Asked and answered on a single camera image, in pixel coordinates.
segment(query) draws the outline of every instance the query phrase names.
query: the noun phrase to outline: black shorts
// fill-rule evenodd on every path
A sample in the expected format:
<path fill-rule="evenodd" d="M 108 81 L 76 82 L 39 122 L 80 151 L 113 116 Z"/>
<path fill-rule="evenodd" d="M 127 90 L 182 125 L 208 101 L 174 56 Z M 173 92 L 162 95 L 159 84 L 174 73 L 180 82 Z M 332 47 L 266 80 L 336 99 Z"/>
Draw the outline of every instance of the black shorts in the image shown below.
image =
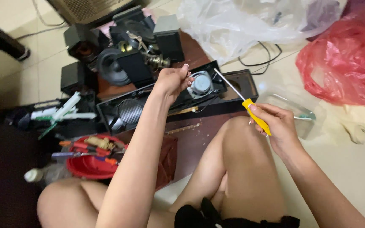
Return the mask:
<path fill-rule="evenodd" d="M 283 216 L 280 222 L 267 222 L 266 220 L 253 222 L 242 218 L 221 219 L 221 216 L 209 199 L 201 202 L 201 211 L 191 205 L 181 207 L 176 214 L 175 228 L 297 228 L 300 220 L 292 216 Z"/>

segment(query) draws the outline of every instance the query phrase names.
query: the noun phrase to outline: person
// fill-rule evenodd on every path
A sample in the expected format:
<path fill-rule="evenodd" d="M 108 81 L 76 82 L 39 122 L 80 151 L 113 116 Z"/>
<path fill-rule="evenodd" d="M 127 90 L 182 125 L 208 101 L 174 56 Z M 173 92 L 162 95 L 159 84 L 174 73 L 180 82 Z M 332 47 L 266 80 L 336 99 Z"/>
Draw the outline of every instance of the person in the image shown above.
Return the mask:
<path fill-rule="evenodd" d="M 190 86 L 188 65 L 163 69 L 109 186 L 63 179 L 41 193 L 43 228 L 298 227 L 288 215 L 266 133 L 250 117 L 223 124 L 167 211 L 152 210 L 168 109 Z M 251 105 L 321 228 L 365 227 L 365 218 L 302 147 L 291 111 Z"/>

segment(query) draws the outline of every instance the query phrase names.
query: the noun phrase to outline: tile floor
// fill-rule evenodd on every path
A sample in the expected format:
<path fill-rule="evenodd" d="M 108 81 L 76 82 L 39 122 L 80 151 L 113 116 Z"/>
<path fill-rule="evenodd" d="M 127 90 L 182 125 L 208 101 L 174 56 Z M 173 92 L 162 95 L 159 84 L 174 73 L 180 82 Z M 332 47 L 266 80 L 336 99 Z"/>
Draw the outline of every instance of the tile floor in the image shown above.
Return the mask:
<path fill-rule="evenodd" d="M 40 12 L 47 23 L 61 23 L 61 18 L 45 2 L 36 0 Z M 155 16 L 175 13 L 180 0 L 147 0 Z M 13 37 L 41 31 L 46 27 L 36 17 L 31 0 L 0 0 L 0 28 Z M 63 39 L 65 29 L 58 29 L 28 37 L 21 43 L 32 50 L 32 55 L 23 63 L 17 63 L 7 54 L 0 52 L 0 106 L 9 107 L 38 101 L 46 101 L 61 96 L 61 67 L 76 60 L 68 56 Z M 264 75 L 255 75 L 254 80 L 260 94 L 271 86 L 291 88 L 306 101 L 315 103 L 316 99 L 302 89 L 302 82 L 294 64 L 298 51 L 307 42 L 297 45 L 283 45 L 283 53 L 270 65 Z M 277 54 L 269 45 L 272 55 Z M 251 48 L 243 61 L 260 63 L 267 60 L 261 46 Z M 246 69 L 238 61 L 231 61 L 221 67 L 223 72 Z M 261 71 L 251 67 L 252 72 Z M 346 132 L 339 132 L 347 138 Z M 357 145 L 349 140 L 334 142 L 328 132 L 322 131 L 319 137 L 303 140 L 308 153 L 321 166 L 329 178 L 365 216 L 365 144 Z M 301 219 L 301 227 L 317 227 L 310 210 L 303 201 L 288 171 L 275 156 L 279 177 L 285 193 L 290 215 Z M 154 206 L 164 208 L 172 203 L 187 184 L 189 176 L 171 184 L 155 194 Z"/>

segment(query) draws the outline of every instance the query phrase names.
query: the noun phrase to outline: fingernail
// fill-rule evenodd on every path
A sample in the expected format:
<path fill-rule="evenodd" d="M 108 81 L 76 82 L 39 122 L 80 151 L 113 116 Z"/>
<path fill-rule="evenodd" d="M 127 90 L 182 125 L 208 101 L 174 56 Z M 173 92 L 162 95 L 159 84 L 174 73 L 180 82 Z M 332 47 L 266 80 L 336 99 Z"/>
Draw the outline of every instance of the fingernail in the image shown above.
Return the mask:
<path fill-rule="evenodd" d="M 257 109 L 256 105 L 253 105 L 253 104 L 249 105 L 249 108 L 251 111 L 254 111 Z"/>

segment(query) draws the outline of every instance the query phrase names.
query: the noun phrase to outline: plastic bag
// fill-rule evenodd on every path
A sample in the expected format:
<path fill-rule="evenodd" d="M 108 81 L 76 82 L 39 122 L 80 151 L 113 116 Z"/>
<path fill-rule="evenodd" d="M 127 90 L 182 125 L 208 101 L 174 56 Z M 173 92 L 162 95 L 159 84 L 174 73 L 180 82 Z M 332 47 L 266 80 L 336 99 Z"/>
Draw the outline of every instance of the plastic bag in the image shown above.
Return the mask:
<path fill-rule="evenodd" d="M 306 45 L 296 65 L 312 95 L 335 105 L 365 105 L 365 9 Z"/>
<path fill-rule="evenodd" d="M 223 65 L 257 41 L 285 44 L 320 34 L 340 13 L 335 0 L 182 0 L 177 18 Z"/>

